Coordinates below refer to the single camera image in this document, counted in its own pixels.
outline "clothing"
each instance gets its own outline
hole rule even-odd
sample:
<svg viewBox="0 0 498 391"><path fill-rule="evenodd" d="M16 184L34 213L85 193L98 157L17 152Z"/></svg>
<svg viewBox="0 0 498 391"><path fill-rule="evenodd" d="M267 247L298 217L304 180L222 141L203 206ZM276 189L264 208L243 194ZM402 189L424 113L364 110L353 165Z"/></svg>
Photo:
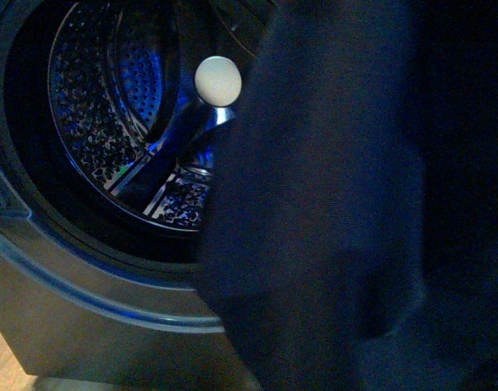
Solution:
<svg viewBox="0 0 498 391"><path fill-rule="evenodd" d="M457 382L462 368L421 342L454 301L432 287L422 306L425 219L442 201L428 205L425 191L443 188L425 178L445 161L428 99L453 59L423 69L439 28L421 31L420 3L303 3L278 12L218 146L199 292L265 390L366 389L381 373L410 379L384 380L390 389L432 389L437 380L413 375L425 368ZM452 226L431 223L436 235ZM430 253L439 246L424 239ZM373 352L392 364L370 363Z"/></svg>

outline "gray metal panel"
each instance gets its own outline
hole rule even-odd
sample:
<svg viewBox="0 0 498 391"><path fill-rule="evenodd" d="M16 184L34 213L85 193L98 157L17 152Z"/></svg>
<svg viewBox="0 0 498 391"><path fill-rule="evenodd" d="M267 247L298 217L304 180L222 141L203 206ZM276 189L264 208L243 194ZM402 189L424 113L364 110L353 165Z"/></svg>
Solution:
<svg viewBox="0 0 498 391"><path fill-rule="evenodd" d="M251 389L223 334L160 332L106 318L1 258L0 331L31 375L185 391Z"/></svg>

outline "dark cloth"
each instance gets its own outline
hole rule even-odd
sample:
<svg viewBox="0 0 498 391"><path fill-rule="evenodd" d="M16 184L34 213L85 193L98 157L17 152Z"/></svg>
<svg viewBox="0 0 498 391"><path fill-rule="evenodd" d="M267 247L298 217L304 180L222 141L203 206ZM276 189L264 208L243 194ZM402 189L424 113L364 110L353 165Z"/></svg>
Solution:
<svg viewBox="0 0 498 391"><path fill-rule="evenodd" d="M496 346L490 284L421 265L498 240L498 6L429 4L283 1L218 145L198 287L265 390L456 389Z"/></svg>
<svg viewBox="0 0 498 391"><path fill-rule="evenodd" d="M271 26L218 147L200 257L200 294L273 390L359 389L357 340L424 296L410 9L317 3Z"/></svg>

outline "front-loading washing machine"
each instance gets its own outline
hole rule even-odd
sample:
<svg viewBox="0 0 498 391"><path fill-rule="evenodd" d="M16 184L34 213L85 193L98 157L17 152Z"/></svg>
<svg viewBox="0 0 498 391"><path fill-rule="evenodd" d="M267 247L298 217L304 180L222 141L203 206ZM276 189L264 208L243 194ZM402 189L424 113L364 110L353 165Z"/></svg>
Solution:
<svg viewBox="0 0 498 391"><path fill-rule="evenodd" d="M0 0L0 331L27 373L254 387L193 288L236 117L195 73L221 59L245 81L274 8Z"/></svg>

